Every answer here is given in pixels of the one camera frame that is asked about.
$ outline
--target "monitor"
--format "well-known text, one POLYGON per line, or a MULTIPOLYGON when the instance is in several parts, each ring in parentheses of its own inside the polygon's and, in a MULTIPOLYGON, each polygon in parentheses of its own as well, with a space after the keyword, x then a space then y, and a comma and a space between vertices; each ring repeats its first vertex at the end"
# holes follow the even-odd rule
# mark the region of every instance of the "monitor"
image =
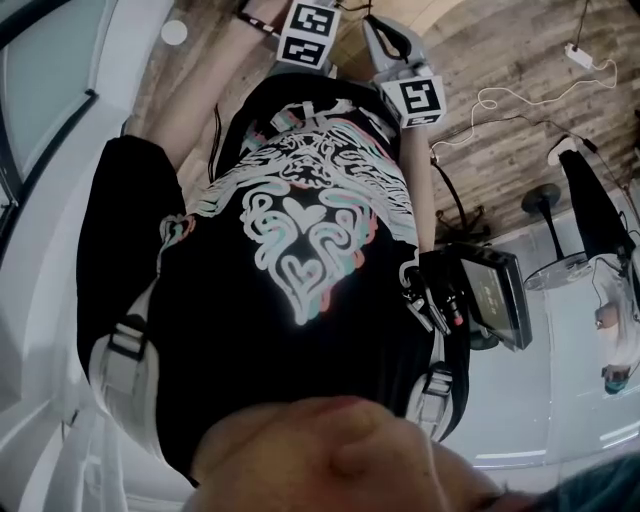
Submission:
POLYGON ((452 244, 449 256, 459 259, 459 285, 471 316, 512 350, 533 339, 518 258, 490 247, 452 244))

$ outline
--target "heart design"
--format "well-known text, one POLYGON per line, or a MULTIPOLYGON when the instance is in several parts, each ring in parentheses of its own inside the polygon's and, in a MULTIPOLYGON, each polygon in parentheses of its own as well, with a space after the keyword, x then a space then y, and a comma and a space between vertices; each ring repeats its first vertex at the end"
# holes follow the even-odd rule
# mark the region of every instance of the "heart design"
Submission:
POLYGON ((302 265, 295 256, 285 256, 282 258, 282 271, 286 278, 285 282, 291 285, 291 288, 289 286, 285 288, 285 292, 295 311, 296 323, 304 325, 309 319, 309 308, 314 297, 322 292, 317 289, 319 285, 322 286, 320 284, 323 276, 322 263, 318 260, 308 260, 302 265))
POLYGON ((320 204, 314 204, 308 208, 303 208, 302 205, 291 197, 285 197, 282 200, 282 206, 289 216, 296 221, 296 224, 300 228, 302 233, 306 233, 307 230, 317 224, 327 214, 327 208, 320 204))

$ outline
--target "person in background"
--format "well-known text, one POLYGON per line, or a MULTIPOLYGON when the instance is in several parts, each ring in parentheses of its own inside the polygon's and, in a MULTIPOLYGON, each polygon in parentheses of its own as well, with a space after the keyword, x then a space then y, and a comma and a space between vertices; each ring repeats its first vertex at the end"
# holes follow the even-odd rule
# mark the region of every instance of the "person in background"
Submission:
POLYGON ((595 325, 607 362, 602 377, 606 392, 613 395, 625 388, 640 361, 640 316, 629 277, 635 243, 571 137, 553 147, 548 162, 561 164, 567 176, 576 223, 593 267, 592 282, 600 301, 595 325))

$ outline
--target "bracelet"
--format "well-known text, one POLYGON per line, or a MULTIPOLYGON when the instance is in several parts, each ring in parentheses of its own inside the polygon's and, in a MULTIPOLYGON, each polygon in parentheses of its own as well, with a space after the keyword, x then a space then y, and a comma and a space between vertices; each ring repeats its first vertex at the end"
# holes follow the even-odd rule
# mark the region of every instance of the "bracelet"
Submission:
POLYGON ((264 32, 265 34, 268 35, 279 35, 276 32, 276 28, 271 26, 271 25, 267 25, 265 22, 260 21, 256 18, 253 18, 251 16, 249 16, 247 13, 244 13, 242 11, 237 11, 236 12, 236 17, 239 20, 244 21, 245 23, 248 23, 249 25, 251 25, 254 28, 257 28, 258 30, 264 32))

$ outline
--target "hand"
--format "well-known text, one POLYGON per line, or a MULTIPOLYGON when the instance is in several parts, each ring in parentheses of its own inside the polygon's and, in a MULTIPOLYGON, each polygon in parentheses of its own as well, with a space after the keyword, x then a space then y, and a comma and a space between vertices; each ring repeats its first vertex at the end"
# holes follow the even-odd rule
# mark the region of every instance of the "hand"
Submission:
POLYGON ((609 329, 618 324, 618 307, 613 302, 608 302, 596 309, 596 328, 609 329))
POLYGON ((241 435, 230 424, 212 427, 207 444, 198 449, 197 466, 203 469, 195 471, 201 485, 194 510, 470 511, 498 492, 487 477, 437 445, 436 473, 420 428, 378 404, 312 398, 277 410, 261 407, 252 413, 254 420, 256 428, 244 420, 236 423, 241 435), (436 498, 437 475, 451 505, 446 509, 436 498))
POLYGON ((290 7, 291 0, 249 0, 242 12, 280 29, 290 7))

